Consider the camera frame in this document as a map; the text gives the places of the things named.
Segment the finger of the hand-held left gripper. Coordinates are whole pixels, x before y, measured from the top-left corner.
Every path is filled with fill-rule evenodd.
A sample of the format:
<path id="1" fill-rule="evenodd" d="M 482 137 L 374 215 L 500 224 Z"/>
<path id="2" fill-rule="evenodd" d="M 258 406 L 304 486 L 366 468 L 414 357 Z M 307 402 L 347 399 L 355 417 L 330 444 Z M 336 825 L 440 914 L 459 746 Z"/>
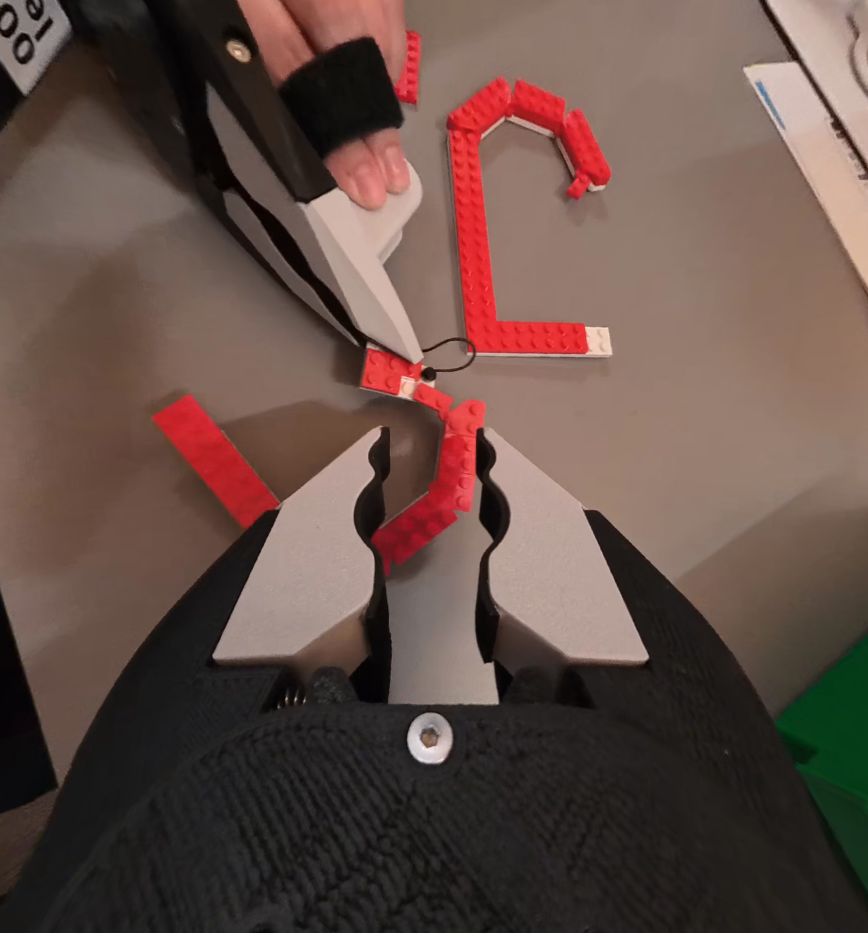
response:
<path id="1" fill-rule="evenodd" d="M 222 195 L 232 223 L 295 296 L 352 343 L 367 344 L 303 208 L 210 85 L 207 117 L 233 177 Z"/>
<path id="2" fill-rule="evenodd" d="M 406 168 L 408 187 L 390 194 L 376 211 L 358 207 L 339 189 L 298 208 L 358 333 L 369 343 L 418 363 L 423 353 L 417 334 L 384 266 L 423 197 L 417 170 L 409 162 Z"/>

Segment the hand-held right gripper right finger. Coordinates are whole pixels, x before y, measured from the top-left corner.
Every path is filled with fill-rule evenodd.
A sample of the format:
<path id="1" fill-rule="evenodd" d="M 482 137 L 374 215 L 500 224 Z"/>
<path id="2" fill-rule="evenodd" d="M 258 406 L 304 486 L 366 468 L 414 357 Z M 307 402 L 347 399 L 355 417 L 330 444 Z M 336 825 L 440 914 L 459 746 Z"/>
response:
<path id="1" fill-rule="evenodd" d="M 498 697 L 537 671 L 557 692 L 568 671 L 649 662 L 587 510 L 492 428 L 476 437 L 482 556 L 475 629 Z"/>

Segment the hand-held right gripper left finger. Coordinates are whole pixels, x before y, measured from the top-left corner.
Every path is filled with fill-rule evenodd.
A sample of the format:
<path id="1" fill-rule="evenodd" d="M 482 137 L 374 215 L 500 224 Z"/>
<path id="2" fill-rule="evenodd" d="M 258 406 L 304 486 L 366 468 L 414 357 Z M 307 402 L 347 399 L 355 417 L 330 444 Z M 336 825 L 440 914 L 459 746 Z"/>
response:
<path id="1" fill-rule="evenodd" d="M 212 659 L 275 663 L 305 682 L 336 667 L 360 698 L 388 701 L 392 643 L 382 557 L 390 432 L 371 428 L 277 509 Z"/>

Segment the hooked red lego frame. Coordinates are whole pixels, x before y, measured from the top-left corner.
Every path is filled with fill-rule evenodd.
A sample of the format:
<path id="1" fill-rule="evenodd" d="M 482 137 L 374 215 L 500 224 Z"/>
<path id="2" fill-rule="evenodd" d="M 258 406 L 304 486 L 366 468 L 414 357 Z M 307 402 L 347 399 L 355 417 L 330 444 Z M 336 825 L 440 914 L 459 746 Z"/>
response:
<path id="1" fill-rule="evenodd" d="M 550 138 L 571 175 L 568 198 L 603 191 L 612 177 L 591 124 L 580 108 L 542 87 L 498 76 L 447 118 L 465 335 L 470 356 L 610 358 L 607 328 L 562 321 L 510 321 L 498 317 L 486 216 L 481 147 L 504 123 Z"/>

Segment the curved red lego assembly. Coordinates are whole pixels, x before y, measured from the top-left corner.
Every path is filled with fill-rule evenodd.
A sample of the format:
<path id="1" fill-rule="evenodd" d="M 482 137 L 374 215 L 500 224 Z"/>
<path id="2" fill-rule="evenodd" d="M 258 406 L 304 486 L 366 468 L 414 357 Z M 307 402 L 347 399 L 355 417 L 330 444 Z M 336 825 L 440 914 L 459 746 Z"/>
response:
<path id="1" fill-rule="evenodd" d="M 389 574 L 472 509 L 476 483 L 476 439 L 484 427 L 486 404 L 468 399 L 454 405 L 436 386 L 431 367 L 412 364 L 369 344 L 360 386 L 379 395 L 415 403 L 437 414 L 442 426 L 438 463 L 427 492 L 382 524 L 372 545 Z"/>

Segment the long red lego plate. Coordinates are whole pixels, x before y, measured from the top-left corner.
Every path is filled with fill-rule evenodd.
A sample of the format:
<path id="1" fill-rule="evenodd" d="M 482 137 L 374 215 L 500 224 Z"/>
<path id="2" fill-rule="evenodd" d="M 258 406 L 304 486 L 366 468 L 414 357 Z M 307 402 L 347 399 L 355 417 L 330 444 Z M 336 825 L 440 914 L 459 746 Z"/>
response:
<path id="1" fill-rule="evenodd" d="M 278 497 L 193 396 L 177 399 L 151 421 L 242 529 L 280 507 Z"/>

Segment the small red lego plate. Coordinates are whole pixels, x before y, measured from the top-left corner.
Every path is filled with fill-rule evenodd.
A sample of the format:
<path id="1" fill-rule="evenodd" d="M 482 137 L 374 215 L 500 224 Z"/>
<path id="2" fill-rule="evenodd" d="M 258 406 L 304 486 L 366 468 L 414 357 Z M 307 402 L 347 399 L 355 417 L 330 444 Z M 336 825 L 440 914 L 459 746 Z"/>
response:
<path id="1" fill-rule="evenodd" d="M 422 42 L 415 30 L 406 30 L 405 35 L 405 61 L 395 84 L 395 94 L 401 103 L 417 106 Z"/>

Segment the person's left hand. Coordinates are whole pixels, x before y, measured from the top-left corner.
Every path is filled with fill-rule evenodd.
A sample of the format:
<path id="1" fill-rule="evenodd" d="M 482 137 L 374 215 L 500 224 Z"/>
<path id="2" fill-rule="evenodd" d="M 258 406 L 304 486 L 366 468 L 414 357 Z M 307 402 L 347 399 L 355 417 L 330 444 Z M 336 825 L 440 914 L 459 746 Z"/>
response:
<path id="1" fill-rule="evenodd" d="M 370 39 L 379 50 L 386 86 L 395 87 L 406 58 L 400 1 L 242 1 L 239 6 L 273 87 L 338 46 Z M 385 127 L 331 150 L 324 163 L 358 206 L 377 211 L 410 185 L 399 129 Z"/>

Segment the green plastic box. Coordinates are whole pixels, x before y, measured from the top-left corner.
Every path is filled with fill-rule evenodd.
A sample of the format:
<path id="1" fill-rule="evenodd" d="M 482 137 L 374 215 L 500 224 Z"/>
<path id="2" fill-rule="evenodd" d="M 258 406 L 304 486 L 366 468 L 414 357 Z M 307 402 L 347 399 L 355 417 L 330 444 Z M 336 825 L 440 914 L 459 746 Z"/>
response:
<path id="1" fill-rule="evenodd" d="M 868 899 L 868 635 L 776 719 Z"/>

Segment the white booklet with blue stripe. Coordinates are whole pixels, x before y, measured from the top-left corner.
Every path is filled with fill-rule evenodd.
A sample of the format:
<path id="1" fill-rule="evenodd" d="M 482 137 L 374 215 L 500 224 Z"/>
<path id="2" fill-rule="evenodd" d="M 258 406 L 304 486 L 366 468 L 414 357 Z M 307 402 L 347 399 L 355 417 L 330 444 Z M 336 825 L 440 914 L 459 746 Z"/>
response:
<path id="1" fill-rule="evenodd" d="M 747 83 L 775 125 L 868 297 L 868 166 L 801 65 L 751 64 Z"/>

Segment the glossy printed instruction sheet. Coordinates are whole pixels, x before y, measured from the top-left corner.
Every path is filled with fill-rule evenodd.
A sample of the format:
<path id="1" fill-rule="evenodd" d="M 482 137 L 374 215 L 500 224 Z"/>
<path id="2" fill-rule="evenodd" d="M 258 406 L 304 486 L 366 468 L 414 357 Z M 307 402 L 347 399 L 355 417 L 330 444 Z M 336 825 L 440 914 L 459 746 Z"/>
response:
<path id="1" fill-rule="evenodd" d="M 868 178 L 868 1 L 764 1 Z"/>

